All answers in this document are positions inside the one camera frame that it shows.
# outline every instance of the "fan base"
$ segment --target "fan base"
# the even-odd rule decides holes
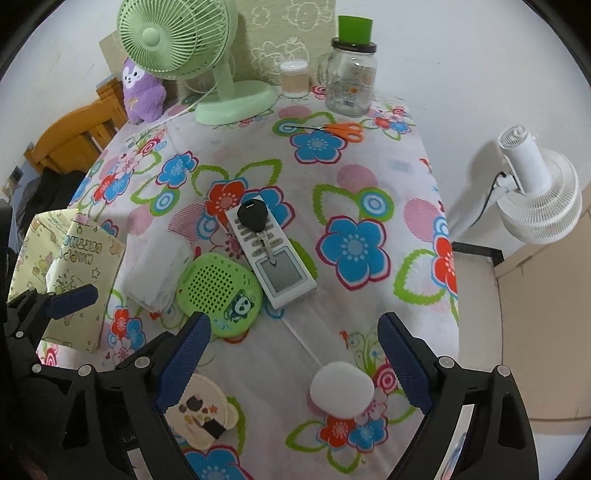
[[[220,100],[217,92],[207,95],[197,104],[195,120],[203,125],[225,125],[257,116],[277,103],[274,87],[259,80],[235,82],[235,97]]]

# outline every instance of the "fan center cap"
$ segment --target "fan center cap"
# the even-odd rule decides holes
[[[149,47],[155,47],[160,43],[160,32],[154,27],[148,27],[142,32],[142,39]]]

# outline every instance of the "purple plush toy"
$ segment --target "purple plush toy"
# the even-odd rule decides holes
[[[162,116],[166,89],[162,79],[139,68],[132,59],[123,65],[123,97],[127,117],[133,124],[153,122]]]

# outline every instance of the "table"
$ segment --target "table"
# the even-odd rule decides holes
[[[410,113],[399,99],[376,99],[358,120],[360,142],[333,128],[302,129],[352,121],[327,111],[324,94],[315,87],[307,98],[280,98],[254,118],[219,127],[183,115],[136,145],[127,140],[145,127],[128,124],[72,200],[127,249],[99,351],[43,342],[45,364],[112,369],[162,331],[178,331],[186,320],[178,305],[148,312],[121,291],[145,239],[168,229],[189,239],[195,256],[218,252],[246,265],[225,211],[256,194],[316,276],[312,296],[281,311],[266,302],[243,336],[207,347],[199,372],[219,385],[241,419],[207,452],[179,438],[203,480],[386,478],[422,416],[379,347],[378,318],[395,311],[436,355],[457,357],[457,284],[444,207]],[[374,379],[374,401],[360,417],[334,419],[309,400],[320,364],[333,361]]]

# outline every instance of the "blue gripper pad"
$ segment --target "blue gripper pad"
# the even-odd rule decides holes
[[[194,313],[188,321],[191,321],[195,315],[199,315],[198,321],[160,375],[160,394],[156,399],[156,406],[162,413],[168,407],[176,405],[181,399],[212,336],[212,324],[209,317],[204,313]]]
[[[388,315],[382,315],[378,321],[379,344],[388,357],[410,404],[420,408],[423,414],[427,415],[433,408],[429,377],[403,334],[394,326]]]
[[[45,305],[45,315],[47,318],[61,319],[94,305],[98,298],[99,291],[94,285],[84,285],[50,297]]]

